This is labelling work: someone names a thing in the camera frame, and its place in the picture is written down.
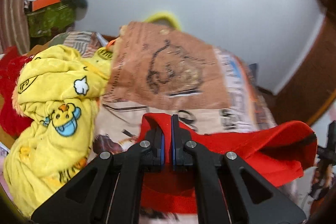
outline orange box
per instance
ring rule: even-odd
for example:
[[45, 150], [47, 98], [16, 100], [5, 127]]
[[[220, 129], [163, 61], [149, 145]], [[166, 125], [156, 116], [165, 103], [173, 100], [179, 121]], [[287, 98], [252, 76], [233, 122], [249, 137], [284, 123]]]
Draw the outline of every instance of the orange box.
[[31, 2], [31, 11], [33, 12], [58, 2], [61, 2], [61, 0], [34, 0]]

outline red garment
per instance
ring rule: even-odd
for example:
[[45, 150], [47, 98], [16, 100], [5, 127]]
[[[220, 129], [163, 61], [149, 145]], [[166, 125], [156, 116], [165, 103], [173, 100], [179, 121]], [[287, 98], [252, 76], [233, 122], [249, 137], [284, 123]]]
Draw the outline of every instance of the red garment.
[[32, 58], [33, 56], [20, 56], [16, 46], [13, 46], [7, 49], [5, 56], [0, 60], [0, 93], [4, 98], [4, 105], [0, 112], [0, 125], [13, 137], [18, 137], [33, 121], [29, 117], [18, 115], [12, 107], [12, 94], [20, 71]]
[[[142, 118], [139, 142], [149, 129], [160, 126], [165, 135], [165, 168], [161, 173], [145, 173], [141, 205], [161, 212], [197, 213], [194, 179], [191, 172], [175, 173], [171, 160], [171, 122], [165, 113], [148, 113]], [[192, 140], [210, 151], [224, 154], [234, 151], [274, 186], [279, 187], [298, 177], [313, 166], [317, 140], [303, 141], [314, 134], [303, 122], [286, 122], [277, 127], [253, 133], [217, 133], [199, 135], [190, 131]]]

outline yellow plush fabric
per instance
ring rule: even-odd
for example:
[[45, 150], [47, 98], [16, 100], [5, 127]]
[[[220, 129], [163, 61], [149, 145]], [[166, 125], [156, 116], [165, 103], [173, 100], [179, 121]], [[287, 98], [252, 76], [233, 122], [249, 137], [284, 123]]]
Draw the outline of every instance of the yellow plush fabric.
[[105, 48], [81, 58], [77, 50], [57, 45], [22, 69], [13, 106], [34, 121], [11, 147], [4, 176], [25, 216], [86, 165], [111, 57]]

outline orange beak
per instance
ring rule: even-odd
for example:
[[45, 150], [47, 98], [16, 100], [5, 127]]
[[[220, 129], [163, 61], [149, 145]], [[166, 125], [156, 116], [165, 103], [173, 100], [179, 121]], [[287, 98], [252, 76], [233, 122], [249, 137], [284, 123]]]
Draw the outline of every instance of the orange beak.
[[60, 105], [58, 109], [61, 110], [62, 112], [65, 112], [66, 110], [68, 110], [66, 104]]

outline triangular cutout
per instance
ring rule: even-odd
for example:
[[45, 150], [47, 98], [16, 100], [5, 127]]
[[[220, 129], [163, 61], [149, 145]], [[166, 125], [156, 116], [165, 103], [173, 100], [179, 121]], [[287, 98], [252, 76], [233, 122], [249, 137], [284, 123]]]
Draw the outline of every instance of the triangular cutout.
[[66, 197], [78, 203], [84, 203], [97, 171], [97, 168], [91, 169], [86, 176], [81, 178], [66, 192]]
[[240, 174], [254, 204], [260, 204], [272, 197], [272, 193], [268, 191], [259, 181], [257, 181], [248, 171], [246, 171], [246, 169], [242, 169]]

